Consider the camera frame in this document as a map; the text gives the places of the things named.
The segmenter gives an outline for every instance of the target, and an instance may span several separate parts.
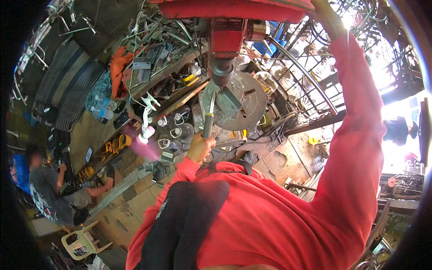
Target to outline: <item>plastic chair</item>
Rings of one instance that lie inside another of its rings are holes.
[[[71,232],[70,234],[67,234],[61,238],[61,242],[63,243],[64,248],[67,250],[67,252],[69,253],[69,255],[73,259],[75,259],[75,260],[84,259],[85,257],[89,256],[90,254],[94,254],[94,253],[97,254],[97,253],[105,250],[110,245],[112,245],[112,242],[110,242],[110,243],[106,244],[105,246],[103,246],[102,248],[98,248],[97,243],[99,243],[99,240],[95,240],[92,242],[88,238],[88,236],[86,235],[86,232],[88,230],[90,230],[97,223],[99,223],[98,220],[91,223],[90,225],[85,227],[83,230]],[[78,239],[75,242],[73,242],[72,244],[68,245],[68,243],[66,242],[66,239],[73,234],[76,234],[78,236]],[[73,251],[78,249],[78,248],[83,248],[83,247],[86,247],[87,253],[84,255],[81,255],[81,256],[76,256]]]

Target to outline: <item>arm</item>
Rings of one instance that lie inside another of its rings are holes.
[[[58,173],[58,176],[57,176],[57,185],[56,185],[56,187],[54,188],[54,192],[58,195],[59,194],[59,191],[60,191],[60,188],[61,188],[61,186],[63,185],[63,181],[64,181],[64,172],[66,171],[66,165],[64,164],[64,163],[62,163],[61,165],[60,165],[60,171],[59,171],[59,173]]]
[[[346,117],[331,141],[330,157],[310,205],[315,219],[328,232],[321,235],[321,241],[335,243],[323,264],[346,269],[363,252],[377,212],[376,193],[383,166],[381,142],[385,133],[381,120],[383,102],[353,34],[347,35],[345,29],[338,27],[341,20],[326,1],[312,2],[328,6],[318,10],[316,5],[317,13],[330,13],[323,22],[326,30],[328,24],[336,25],[329,31],[330,48],[343,88]]]
[[[168,190],[172,184],[178,181],[195,181],[195,174],[200,168],[203,159],[210,154],[211,148],[216,145],[214,138],[204,139],[202,132],[194,135],[187,156],[177,165],[177,171],[172,177],[171,182],[165,185],[164,189],[156,199],[154,206],[150,206],[144,211],[144,222],[129,244],[126,259],[126,269],[133,269],[141,259],[141,249],[149,233],[151,226],[155,222],[156,215],[165,201]]]

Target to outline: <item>metal chain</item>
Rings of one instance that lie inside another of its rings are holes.
[[[328,111],[325,114],[322,114],[322,115],[320,115],[318,117],[311,118],[311,119],[306,119],[306,120],[298,123],[298,126],[301,126],[301,125],[304,125],[304,124],[311,124],[311,123],[314,123],[314,122],[321,121],[322,119],[331,118],[331,117],[332,117],[332,114],[331,114],[331,112]]]

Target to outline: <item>plastic bottle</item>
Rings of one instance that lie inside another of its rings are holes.
[[[114,117],[114,112],[106,108],[100,109],[92,106],[91,111],[93,112],[94,116],[102,117],[107,120],[111,120]]]
[[[100,94],[100,95],[95,95],[95,100],[96,100],[96,104],[102,109],[102,108],[106,108],[109,109],[111,111],[115,111],[115,109],[117,109],[117,102],[115,102],[114,100],[109,100],[109,98],[107,96],[105,96],[104,94]]]
[[[95,183],[93,181],[84,181],[79,186],[80,187],[94,187]]]
[[[161,119],[159,119],[157,122],[157,130],[160,133],[165,133],[166,130],[169,132],[174,127],[175,127],[175,120],[173,114],[168,114],[162,117]]]
[[[184,123],[171,130],[170,134],[171,136],[174,135],[181,143],[190,144],[194,137],[195,129],[191,124]]]
[[[164,138],[158,141],[159,147],[165,151],[172,153],[173,155],[180,155],[184,151],[189,150],[190,145],[186,143],[182,143],[179,140],[172,140],[168,138]]]
[[[191,108],[187,105],[180,106],[177,110],[173,112],[175,125],[181,125],[189,119],[191,115]]]

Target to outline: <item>shorts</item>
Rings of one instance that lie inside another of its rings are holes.
[[[71,195],[64,196],[63,198],[68,202],[73,203],[73,205],[78,209],[84,208],[92,203],[92,197],[90,197],[86,188],[82,188]]]

